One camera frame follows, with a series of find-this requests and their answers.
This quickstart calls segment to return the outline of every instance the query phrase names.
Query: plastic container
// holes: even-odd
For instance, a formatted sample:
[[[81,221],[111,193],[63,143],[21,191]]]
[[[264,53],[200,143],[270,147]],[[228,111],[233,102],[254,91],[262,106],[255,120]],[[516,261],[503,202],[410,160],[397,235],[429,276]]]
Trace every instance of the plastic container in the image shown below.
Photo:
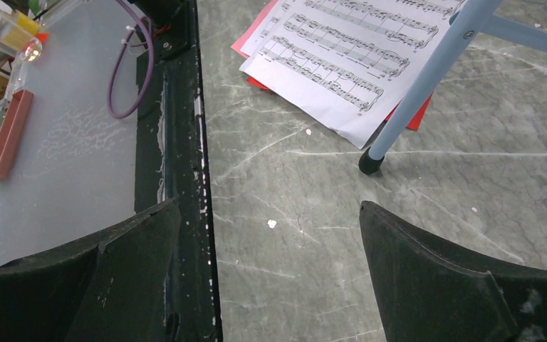
[[[1,52],[23,61],[34,61],[41,55],[43,45],[34,36],[38,27],[30,21],[27,16],[19,12],[11,16],[0,11]]]

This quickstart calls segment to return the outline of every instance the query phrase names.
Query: green object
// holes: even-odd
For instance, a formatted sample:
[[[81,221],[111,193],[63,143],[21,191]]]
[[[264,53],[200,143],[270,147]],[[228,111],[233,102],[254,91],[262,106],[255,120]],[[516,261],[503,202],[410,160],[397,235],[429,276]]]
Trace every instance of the green object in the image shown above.
[[[39,4],[38,0],[28,0],[28,7],[34,15],[37,15],[41,10],[41,5]]]

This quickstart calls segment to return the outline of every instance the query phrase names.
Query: red paper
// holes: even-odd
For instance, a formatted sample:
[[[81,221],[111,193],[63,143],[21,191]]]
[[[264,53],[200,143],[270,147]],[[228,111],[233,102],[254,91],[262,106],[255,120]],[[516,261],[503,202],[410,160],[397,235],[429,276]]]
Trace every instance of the red paper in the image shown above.
[[[416,112],[416,115],[412,118],[412,121],[407,124],[406,128],[409,128],[410,130],[418,130],[418,127],[420,127],[420,123],[422,122],[422,117],[424,116],[424,112],[427,111],[427,107],[429,106],[429,102],[431,101],[431,97],[433,97],[433,94],[429,96],[429,98],[422,104],[422,107]],[[397,109],[397,106],[391,111],[389,116],[385,119],[385,121],[388,121],[391,118],[391,115],[393,115],[393,112],[395,112],[395,109]]]
[[[246,79],[246,82],[248,82],[249,84],[252,84],[253,86],[256,86],[257,88],[260,88],[260,89],[263,89],[263,90],[269,90],[269,88],[267,88],[266,86],[263,85],[263,83],[255,80],[254,78],[252,77],[248,77]]]
[[[232,50],[236,51],[240,54],[240,56],[244,58],[248,58],[249,56],[246,55],[244,52],[240,51],[244,43],[249,40],[251,34],[255,32],[257,26],[265,19],[265,17],[271,12],[271,9],[274,7],[274,5],[278,2],[278,0],[271,0],[267,6],[265,6],[258,16],[256,16],[255,21],[253,21],[252,25],[250,25],[249,29],[244,32],[240,38],[238,38],[237,41],[234,42],[234,44],[231,45]]]

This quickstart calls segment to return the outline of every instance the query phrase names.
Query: yellow object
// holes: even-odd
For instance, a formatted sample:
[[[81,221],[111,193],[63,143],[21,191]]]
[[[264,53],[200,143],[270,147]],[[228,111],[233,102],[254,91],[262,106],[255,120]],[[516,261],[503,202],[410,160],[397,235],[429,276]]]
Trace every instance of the yellow object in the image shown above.
[[[20,11],[16,11],[12,21],[17,25],[10,27],[9,32],[1,39],[1,43],[15,51],[22,51],[28,43],[28,33],[32,36],[36,35],[40,26]]]
[[[36,36],[38,30],[41,27],[36,21],[30,19],[20,11],[16,11],[16,14],[14,15],[14,21],[21,28],[30,32],[30,34],[33,36]]]

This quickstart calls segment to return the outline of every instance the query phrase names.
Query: black rubber foot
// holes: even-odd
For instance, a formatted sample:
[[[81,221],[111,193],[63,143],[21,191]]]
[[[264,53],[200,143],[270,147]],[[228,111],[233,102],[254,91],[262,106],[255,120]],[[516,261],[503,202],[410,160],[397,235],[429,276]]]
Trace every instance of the black rubber foot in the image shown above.
[[[370,158],[368,151],[370,151],[370,148],[368,148],[362,157],[360,157],[360,171],[366,175],[371,175],[380,170],[380,165],[382,164],[382,161],[385,160],[385,157],[382,157],[381,160],[374,160]]]

